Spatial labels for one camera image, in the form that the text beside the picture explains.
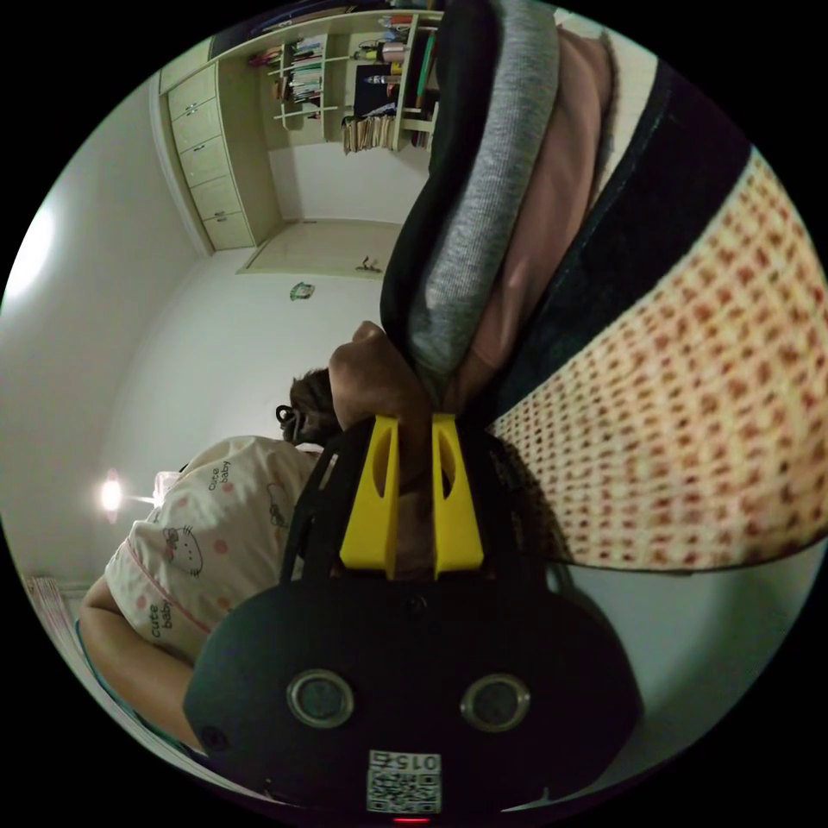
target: hand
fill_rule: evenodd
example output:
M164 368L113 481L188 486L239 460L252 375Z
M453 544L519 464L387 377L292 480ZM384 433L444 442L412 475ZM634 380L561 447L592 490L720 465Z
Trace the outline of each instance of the hand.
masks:
M351 342L332 354L329 373L344 430L370 417L398 420L401 487L430 468L431 402L382 328L362 323Z

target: drawer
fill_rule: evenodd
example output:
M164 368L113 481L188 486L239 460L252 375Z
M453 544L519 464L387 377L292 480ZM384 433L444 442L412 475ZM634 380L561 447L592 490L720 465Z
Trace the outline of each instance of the drawer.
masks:
M244 220L242 213L208 218L204 222L204 229L216 250L232 250L254 246L253 238L248 230L248 223Z
M200 69L210 59L211 37L197 43L192 49L187 49L175 60L171 60L162 70L159 94L164 95L184 78Z
M205 181L228 175L230 164L227 160L227 150L224 148L224 139L219 135L182 153L181 168L191 189Z
M170 117L175 120L193 107L203 104L215 96L216 64L214 63L170 91L167 97Z
M222 122L218 116L218 101L215 98L194 106L172 122L172 137L180 153L221 133Z
M229 175L193 187L190 192L198 214L204 220L242 211L233 179Z

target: gray sleeve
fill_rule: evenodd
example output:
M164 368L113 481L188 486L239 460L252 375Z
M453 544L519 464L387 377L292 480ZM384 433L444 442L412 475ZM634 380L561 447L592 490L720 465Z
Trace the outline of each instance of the gray sleeve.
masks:
M555 6L490 2L501 21L501 49L480 150L409 315L410 353L436 403L503 263L558 91Z

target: polka dot fabric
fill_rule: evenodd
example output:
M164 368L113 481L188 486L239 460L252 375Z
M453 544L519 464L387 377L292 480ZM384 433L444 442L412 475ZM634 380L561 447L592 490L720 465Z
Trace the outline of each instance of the polka dot fabric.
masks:
M491 431L559 559L728 568L828 534L825 274L758 154L684 260Z

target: yellow bracket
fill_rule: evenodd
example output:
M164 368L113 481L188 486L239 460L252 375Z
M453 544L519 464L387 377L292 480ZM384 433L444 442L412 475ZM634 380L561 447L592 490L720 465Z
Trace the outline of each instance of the yellow bracket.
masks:
M339 554L346 568L394 577L398 503L399 426L392 417L377 417Z
M431 475L434 484L434 577L480 569L483 543L455 419L435 414L431 421Z
M483 543L451 415L433 416L431 451L436 580L442 573L480 569ZM346 568L385 572L388 580L393 579L398 504L398 423L391 417L377 417L339 555Z

